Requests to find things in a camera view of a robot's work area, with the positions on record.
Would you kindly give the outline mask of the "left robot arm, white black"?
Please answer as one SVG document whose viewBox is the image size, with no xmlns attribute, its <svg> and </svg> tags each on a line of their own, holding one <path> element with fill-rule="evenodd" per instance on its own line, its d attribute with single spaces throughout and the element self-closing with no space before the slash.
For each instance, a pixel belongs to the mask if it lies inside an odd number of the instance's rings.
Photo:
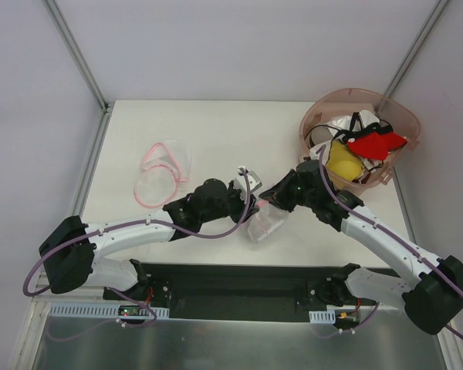
<svg viewBox="0 0 463 370">
<path fill-rule="evenodd" d="M 202 226 L 223 218 L 240 227 L 258 211 L 253 193 L 261 185 L 252 173 L 230 183 L 211 178 L 159 210 L 118 224 L 86 224 L 78 215 L 67 217 L 39 247 L 48 288 L 53 294 L 82 286 L 115 288 L 129 299 L 141 299 L 148 283 L 140 262 L 115 261 L 112 254 L 186 237 L 211 240 L 213 235 L 203 234 Z"/>
</svg>

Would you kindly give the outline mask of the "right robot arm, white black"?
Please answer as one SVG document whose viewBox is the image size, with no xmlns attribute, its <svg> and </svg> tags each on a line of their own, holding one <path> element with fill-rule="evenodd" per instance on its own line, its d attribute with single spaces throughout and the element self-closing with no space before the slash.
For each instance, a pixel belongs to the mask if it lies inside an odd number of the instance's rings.
<svg viewBox="0 0 463 370">
<path fill-rule="evenodd" d="M 463 263 L 450 255 L 437 256 L 402 238 L 348 190 L 337 190 L 318 160 L 290 170 L 260 198 L 293 212 L 310 209 L 319 221 L 361 243 L 395 272 L 376 274 L 347 265 L 332 284 L 341 304 L 368 298 L 401 309 L 423 332 L 438 334 L 463 309 Z"/>
</svg>

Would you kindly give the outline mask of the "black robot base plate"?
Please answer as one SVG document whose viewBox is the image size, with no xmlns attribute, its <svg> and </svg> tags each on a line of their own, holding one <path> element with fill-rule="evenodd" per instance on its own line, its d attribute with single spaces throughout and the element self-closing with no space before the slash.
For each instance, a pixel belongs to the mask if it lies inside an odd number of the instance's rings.
<svg viewBox="0 0 463 370">
<path fill-rule="evenodd" d="M 338 267 L 139 263 L 139 281 L 124 292 L 170 318 L 218 321 L 307 322 L 324 311 L 318 290 Z"/>
</svg>

